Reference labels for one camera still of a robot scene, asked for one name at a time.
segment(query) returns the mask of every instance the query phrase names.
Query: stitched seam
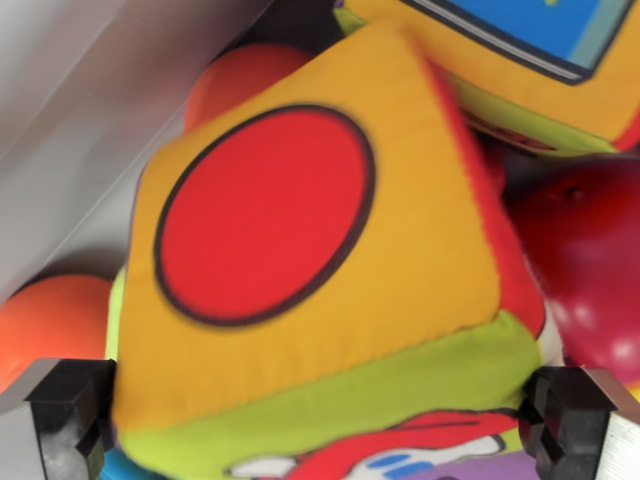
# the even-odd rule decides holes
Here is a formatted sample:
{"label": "stitched seam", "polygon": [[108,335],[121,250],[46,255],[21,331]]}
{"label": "stitched seam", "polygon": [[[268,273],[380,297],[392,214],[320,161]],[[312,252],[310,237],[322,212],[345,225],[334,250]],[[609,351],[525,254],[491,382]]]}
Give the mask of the stitched seam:
{"label": "stitched seam", "polygon": [[257,398],[257,399],[254,399],[254,400],[250,400],[250,401],[245,402],[245,403],[238,403],[238,404],[233,405],[231,407],[227,407],[227,408],[224,408],[224,409],[221,409],[221,410],[218,410],[218,411],[214,411],[214,412],[211,412],[211,413],[209,413],[207,415],[203,415],[202,417],[198,417],[196,419],[189,420],[188,422],[177,423],[177,424],[173,424],[173,425],[165,426],[165,427],[160,427],[160,428],[140,429],[140,430],[136,430],[136,431],[131,432],[131,435],[148,435],[148,434],[151,434],[153,432],[166,431],[166,430],[171,430],[173,428],[182,428],[182,427],[185,427],[187,425],[194,424],[194,423],[197,423],[199,421],[202,421],[202,420],[205,420],[205,419],[209,419],[209,418],[212,418],[212,417],[221,417],[223,415],[226,415],[226,414],[232,413],[232,412],[233,413],[237,413],[238,411],[241,411],[242,409],[252,407],[254,404],[258,404],[260,402],[273,399],[273,398],[275,398],[275,397],[277,397],[279,395],[284,395],[284,394],[287,394],[289,392],[292,392],[292,391],[295,391],[295,390],[298,390],[298,389],[301,389],[301,388],[308,387],[308,386],[310,386],[310,385],[312,385],[314,383],[317,383],[317,382],[328,381],[328,380],[333,379],[333,378],[335,378],[335,377],[337,377],[339,375],[343,375],[343,374],[346,374],[346,373],[353,372],[356,369],[367,367],[367,366],[371,365],[372,363],[375,363],[375,362],[383,360],[383,359],[389,359],[389,358],[391,358],[393,356],[405,354],[405,353],[407,353],[408,350],[416,350],[416,349],[425,347],[425,346],[429,345],[430,343],[442,341],[442,340],[444,340],[446,338],[449,338],[449,337],[451,337],[453,335],[456,335],[456,334],[459,334],[459,333],[464,333],[464,332],[467,332],[467,331],[471,331],[471,330],[473,330],[475,328],[486,327],[486,326],[491,325],[492,323],[500,320],[505,315],[510,317],[512,320],[519,322],[521,324],[522,328],[527,330],[527,332],[531,336],[532,341],[536,342],[536,339],[531,335],[531,332],[529,332],[528,329],[524,325],[522,325],[522,322],[520,321],[520,319],[518,319],[518,317],[516,317],[514,314],[512,314],[511,312],[509,312],[507,310],[499,309],[496,312],[496,314],[493,317],[493,319],[491,319],[488,322],[485,322],[485,323],[482,323],[482,324],[478,324],[478,325],[474,325],[472,327],[460,327],[460,328],[457,328],[457,329],[453,330],[452,332],[450,332],[448,334],[444,334],[444,335],[442,335],[442,336],[440,336],[438,338],[434,338],[434,339],[426,340],[426,341],[423,340],[423,341],[419,341],[418,343],[413,343],[413,344],[407,344],[401,350],[396,350],[396,351],[393,351],[393,352],[390,352],[390,353],[387,353],[387,354],[383,354],[381,356],[370,358],[369,360],[366,360],[366,361],[363,361],[361,363],[358,363],[358,364],[354,365],[351,368],[343,367],[339,371],[316,376],[314,378],[306,380],[304,383],[290,385],[290,386],[285,387],[285,388],[283,388],[281,390],[277,390],[277,391],[271,392],[269,394],[266,394],[266,395],[264,395],[264,396],[262,396],[260,398]]}

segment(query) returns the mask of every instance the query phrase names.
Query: black outline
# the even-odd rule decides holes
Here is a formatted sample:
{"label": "black outline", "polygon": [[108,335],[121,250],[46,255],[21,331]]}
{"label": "black outline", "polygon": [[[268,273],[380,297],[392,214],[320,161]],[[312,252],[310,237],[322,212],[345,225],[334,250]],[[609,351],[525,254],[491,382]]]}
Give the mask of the black outline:
{"label": "black outline", "polygon": [[566,77],[563,77],[562,75],[558,75],[554,72],[551,72],[549,70],[546,70],[542,67],[540,67],[539,65],[535,65],[527,60],[525,60],[524,58],[518,57],[517,55],[513,55],[509,52],[506,52],[505,50],[503,50],[502,48],[500,48],[497,45],[494,45],[491,42],[488,42],[486,40],[484,40],[483,38],[478,37],[477,35],[472,34],[471,32],[469,32],[467,29],[461,27],[460,25],[457,25],[451,21],[449,21],[448,19],[444,18],[442,15],[439,15],[438,13],[429,10],[428,8],[426,8],[424,5],[421,5],[420,3],[418,3],[416,0],[399,0],[400,2],[404,3],[405,5],[414,8],[415,10],[418,10],[422,13],[424,13],[425,15],[428,15],[431,18],[434,18],[436,20],[438,20],[439,22],[441,22],[442,24],[448,26],[449,28],[451,28],[452,30],[457,31],[458,33],[461,33],[462,35],[464,35],[467,38],[470,38],[471,40],[475,41],[476,43],[479,43],[485,47],[487,47],[490,50],[493,50],[496,53],[499,53],[500,55],[502,55],[503,57],[506,57],[516,63],[519,63],[520,65],[524,65],[525,67],[541,73],[542,75],[545,75],[547,77],[553,78],[554,80],[558,80],[562,83],[565,83],[567,85],[579,85],[580,83],[586,82],[587,80],[591,79],[593,77],[593,75],[596,73],[596,71],[598,70],[600,63],[602,62],[602,60],[604,59],[604,57],[606,56],[607,52],[609,51],[609,48],[611,47],[611,45],[613,44],[613,41],[616,39],[616,37],[618,36],[618,33],[620,31],[620,29],[622,28],[622,25],[624,25],[626,19],[627,19],[627,15],[629,14],[629,12],[631,11],[631,8],[634,6],[635,1],[636,0],[629,0],[627,2],[627,6],[626,8],[623,10],[622,14],[620,15],[620,18],[618,20],[618,23],[616,25],[616,27],[610,32],[609,34],[609,38],[607,39],[607,41],[605,42],[604,46],[602,47],[602,50],[600,51],[600,55],[598,56],[598,58],[596,59],[596,61],[594,62],[593,66],[591,68],[584,68],[584,67],[579,67],[574,63],[568,62],[566,60],[563,60],[561,58],[558,58],[554,55],[551,55],[547,52],[545,52],[544,50],[541,50],[537,47],[532,46],[529,43],[526,43],[512,35],[509,35],[508,33],[504,32],[503,30],[500,30],[499,28],[496,28],[495,26],[491,25],[490,23],[482,20],[481,18],[470,14],[469,12],[467,12],[466,10],[464,10],[463,8],[452,4],[449,0],[429,0],[430,2],[434,3],[435,5],[438,5],[439,7],[442,7],[443,9],[446,9],[452,13],[454,13],[455,15],[459,16],[460,18],[463,18],[464,20],[467,20],[468,22],[472,23],[473,25],[481,28],[482,30],[484,30],[485,32],[490,33],[491,35],[509,43],[510,45],[513,45],[517,48],[519,48],[520,50],[523,50],[527,53],[530,53],[531,55],[535,56],[536,58],[539,58],[541,60],[544,60],[547,63],[551,63],[552,65],[556,65],[560,68],[563,68],[565,70],[570,71],[571,73],[575,73],[576,75],[579,76],[579,78],[572,80]]}
{"label": "black outline", "polygon": [[[228,138],[232,137],[236,133],[240,132],[244,128],[249,125],[261,121],[267,117],[271,117],[274,115],[279,115],[281,113],[296,111],[296,110],[313,110],[317,112],[322,112],[327,115],[331,115],[334,118],[340,120],[343,124],[345,124],[348,128],[350,128],[358,140],[362,147],[362,153],[364,156],[364,168],[365,168],[365,177],[364,177],[364,190],[362,193],[362,199],[360,200],[360,205],[358,206],[358,211],[356,213],[356,217],[351,224],[351,227],[347,231],[346,236],[342,243],[338,246],[335,253],[331,256],[331,258],[325,263],[322,269],[305,285],[302,286],[297,292],[289,295],[285,300],[278,303],[277,305],[268,308],[262,312],[252,314],[244,317],[237,318],[227,318],[223,319],[220,317],[204,315],[202,313],[195,312],[191,308],[184,305],[171,291],[171,288],[166,282],[165,275],[162,268],[161,261],[161,244],[162,244],[162,236],[164,232],[164,227],[167,219],[167,215],[171,210],[171,206],[173,204],[174,199],[178,195],[182,185],[185,183],[187,178],[191,175],[191,173],[195,170],[195,168],[200,164],[202,160],[204,160],[209,153],[211,153],[218,145],[226,141]],[[202,323],[206,323],[208,325],[214,325],[218,327],[226,327],[226,328],[236,328],[236,327],[245,327],[248,325],[254,325],[256,323],[264,322],[265,320],[269,320],[281,313],[286,312],[291,309],[298,303],[305,300],[307,297],[312,295],[318,288],[320,288],[329,278],[333,276],[333,274],[340,268],[342,263],[346,260],[346,258],[351,253],[351,250],[356,245],[358,239],[362,231],[364,230],[364,226],[367,223],[369,218],[369,213],[371,212],[371,207],[373,205],[373,197],[376,185],[376,169],[374,162],[374,153],[373,148],[371,147],[371,143],[369,142],[365,132],[362,128],[350,117],[346,114],[335,110],[334,108],[325,107],[322,105],[314,105],[314,104],[291,104],[285,105],[282,107],[277,107],[272,110],[268,110],[266,112],[260,113],[254,117],[251,117],[248,120],[236,125],[231,130],[228,130],[220,137],[218,137],[213,143],[209,144],[202,152],[198,154],[198,156],[187,166],[187,168],[182,172],[180,178],[175,183],[173,188],[171,189],[171,193],[167,197],[165,204],[162,208],[162,212],[160,214],[160,219],[158,221],[158,227],[155,234],[154,246],[153,246],[153,256],[155,261],[155,274],[156,279],[158,280],[158,284],[165,297],[169,302],[181,313],[191,317],[194,320],[200,321]]]}

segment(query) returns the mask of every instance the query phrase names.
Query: red ball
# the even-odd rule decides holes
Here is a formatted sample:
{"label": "red ball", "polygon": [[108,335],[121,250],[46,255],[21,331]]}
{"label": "red ball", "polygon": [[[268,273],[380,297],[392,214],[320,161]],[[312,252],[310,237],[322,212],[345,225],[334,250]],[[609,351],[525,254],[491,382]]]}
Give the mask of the red ball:
{"label": "red ball", "polygon": [[569,168],[510,210],[567,354],[640,380],[640,162]]}
{"label": "red ball", "polygon": [[60,275],[24,288],[0,307],[0,392],[38,358],[104,358],[111,284]]}
{"label": "red ball", "polygon": [[198,78],[187,98],[184,131],[189,132],[289,76],[311,60],[297,48],[255,43],[226,53]]}

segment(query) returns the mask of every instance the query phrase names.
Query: red circle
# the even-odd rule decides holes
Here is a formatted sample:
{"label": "red circle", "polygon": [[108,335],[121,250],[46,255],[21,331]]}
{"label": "red circle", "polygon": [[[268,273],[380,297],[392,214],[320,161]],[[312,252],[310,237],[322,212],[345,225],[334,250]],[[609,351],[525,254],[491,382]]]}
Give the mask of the red circle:
{"label": "red circle", "polygon": [[357,241],[373,195],[358,126],[318,106],[254,117],[184,172],[161,218],[158,279],[191,317],[244,325],[313,293]]}

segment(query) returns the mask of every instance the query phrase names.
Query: red fabric edge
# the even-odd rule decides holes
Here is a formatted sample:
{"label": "red fabric edge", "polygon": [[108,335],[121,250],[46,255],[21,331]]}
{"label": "red fabric edge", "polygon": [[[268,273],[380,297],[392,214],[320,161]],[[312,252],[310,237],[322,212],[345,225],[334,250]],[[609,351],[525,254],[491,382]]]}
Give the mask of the red fabric edge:
{"label": "red fabric edge", "polygon": [[425,68],[425,73],[440,94],[445,117],[462,153],[467,178],[483,220],[484,232],[496,259],[502,295],[501,308],[514,314],[537,338],[545,324],[544,303],[525,264],[524,254],[512,253],[522,251],[518,237],[482,166],[479,147],[471,138],[471,133],[452,100],[454,96],[446,73],[432,64]]}
{"label": "red fabric edge", "polygon": [[636,113],[631,125],[613,143],[613,146],[618,150],[630,150],[638,143],[640,143],[640,111]]}

